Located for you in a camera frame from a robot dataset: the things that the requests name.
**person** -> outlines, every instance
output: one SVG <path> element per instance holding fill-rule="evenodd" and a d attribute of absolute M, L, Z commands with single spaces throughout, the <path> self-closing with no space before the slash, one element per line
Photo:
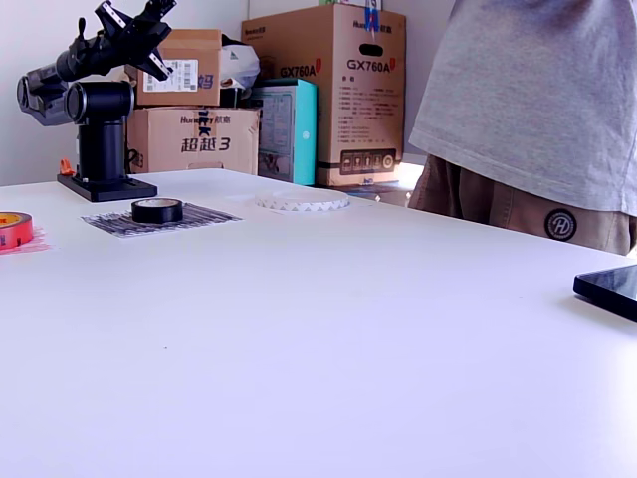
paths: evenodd
<path fill-rule="evenodd" d="M 410 206 L 628 254 L 637 2 L 457 0 L 410 142 Z"/>

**white wall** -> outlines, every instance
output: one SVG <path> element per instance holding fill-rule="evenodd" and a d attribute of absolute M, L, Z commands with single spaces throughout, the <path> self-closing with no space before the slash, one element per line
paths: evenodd
<path fill-rule="evenodd" d="M 315 7 L 319 0 L 250 0 L 250 18 Z"/>
<path fill-rule="evenodd" d="M 114 8 L 136 15 L 146 0 L 113 0 Z M 177 0 L 166 16 L 173 28 L 219 28 L 241 37 L 249 0 Z M 42 127 L 20 112 L 15 89 L 26 72 L 45 66 L 77 36 L 78 18 L 87 18 L 86 36 L 100 22 L 100 0 L 2 0 L 0 16 L 0 186 L 55 180 L 60 159 L 76 163 L 73 125 Z"/>
<path fill-rule="evenodd" d="M 405 160 L 409 162 L 424 163 L 422 151 L 407 141 L 454 3 L 455 0 L 384 0 L 385 10 L 407 16 Z"/>

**orange object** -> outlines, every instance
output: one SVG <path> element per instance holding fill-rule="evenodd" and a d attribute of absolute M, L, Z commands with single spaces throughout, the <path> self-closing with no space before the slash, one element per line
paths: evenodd
<path fill-rule="evenodd" d="M 71 162 L 69 161 L 69 159 L 67 157 L 65 157 L 64 159 L 62 159 L 60 161 L 60 174 L 62 174 L 63 176 L 73 176 L 75 175 L 75 171 L 73 171 L 73 168 L 71 167 Z"/>
<path fill-rule="evenodd" d="M 29 214 L 0 212 L 0 251 L 14 249 L 33 240 L 33 219 Z"/>

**orange tape roll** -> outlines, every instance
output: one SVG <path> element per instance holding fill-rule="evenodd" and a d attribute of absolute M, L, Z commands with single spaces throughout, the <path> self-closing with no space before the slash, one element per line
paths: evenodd
<path fill-rule="evenodd" d="M 0 251 L 20 247 L 33 240 L 33 218 L 19 212 L 0 212 Z"/>

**circular logo patch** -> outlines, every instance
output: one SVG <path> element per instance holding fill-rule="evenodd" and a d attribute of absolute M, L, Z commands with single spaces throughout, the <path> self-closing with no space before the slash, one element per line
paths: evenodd
<path fill-rule="evenodd" d="M 546 234 L 555 241 L 568 242 L 577 232 L 577 220 L 570 211 L 556 209 L 546 217 Z"/>

